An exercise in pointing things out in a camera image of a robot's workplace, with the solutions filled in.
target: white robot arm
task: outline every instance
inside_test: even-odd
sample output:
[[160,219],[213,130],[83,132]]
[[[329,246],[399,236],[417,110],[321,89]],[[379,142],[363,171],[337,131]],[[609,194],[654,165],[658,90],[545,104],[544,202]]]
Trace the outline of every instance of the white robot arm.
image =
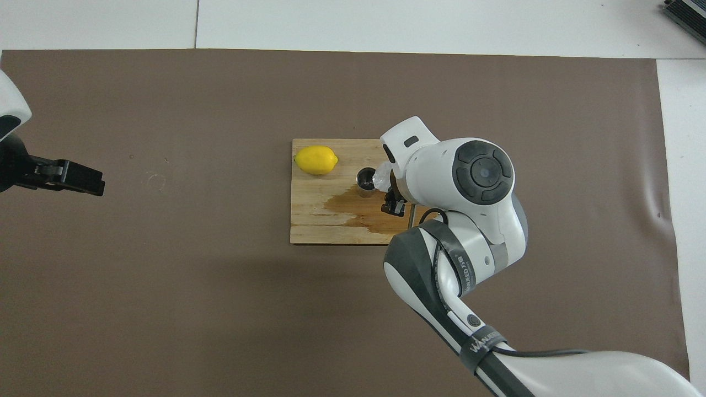
[[10,78],[0,71],[0,142],[32,116],[25,98]]
[[385,275],[496,396],[700,396],[666,365],[625,352],[516,352],[460,298],[519,260],[525,213],[513,194],[507,153],[479,138],[439,141],[418,117],[381,137],[392,165],[391,192],[433,207],[436,219],[393,237]]
[[21,186],[102,196],[102,172],[73,161],[48,160],[27,153],[25,144],[13,132],[31,116],[25,98],[0,71],[0,192]]

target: brown paper backdrop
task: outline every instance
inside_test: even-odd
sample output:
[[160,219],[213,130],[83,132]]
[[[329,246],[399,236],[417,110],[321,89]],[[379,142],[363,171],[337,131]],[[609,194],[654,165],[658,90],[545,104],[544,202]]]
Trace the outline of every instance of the brown paper backdrop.
[[387,284],[385,247],[289,239],[293,138],[419,115],[510,154],[521,262],[467,299],[518,349],[687,375],[653,60],[5,51],[30,153],[102,198],[0,194],[0,394],[489,395]]

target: yellow lemon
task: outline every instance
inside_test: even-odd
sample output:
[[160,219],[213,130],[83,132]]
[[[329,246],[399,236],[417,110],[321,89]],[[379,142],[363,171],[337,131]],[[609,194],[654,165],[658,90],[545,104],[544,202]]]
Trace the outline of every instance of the yellow lemon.
[[307,146],[297,152],[294,162],[302,171],[312,175],[324,175],[336,166],[338,157],[328,146]]

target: white robot casing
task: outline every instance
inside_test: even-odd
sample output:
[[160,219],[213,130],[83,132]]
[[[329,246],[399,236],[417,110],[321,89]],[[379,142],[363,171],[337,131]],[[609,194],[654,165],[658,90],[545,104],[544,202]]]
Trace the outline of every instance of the white robot casing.
[[[397,187],[405,199],[411,203],[465,214],[489,244],[502,244],[507,249],[506,266],[522,257],[527,246],[527,225],[524,211],[513,195],[515,171],[503,149],[480,138],[439,141],[416,116],[397,124],[380,140],[392,163]],[[507,191],[497,202],[471,202],[458,186],[458,178],[455,178],[458,152],[473,142],[499,150],[498,156],[501,154],[506,159],[505,165],[510,168]]]
[[0,141],[31,117],[25,98],[5,72],[0,71]]

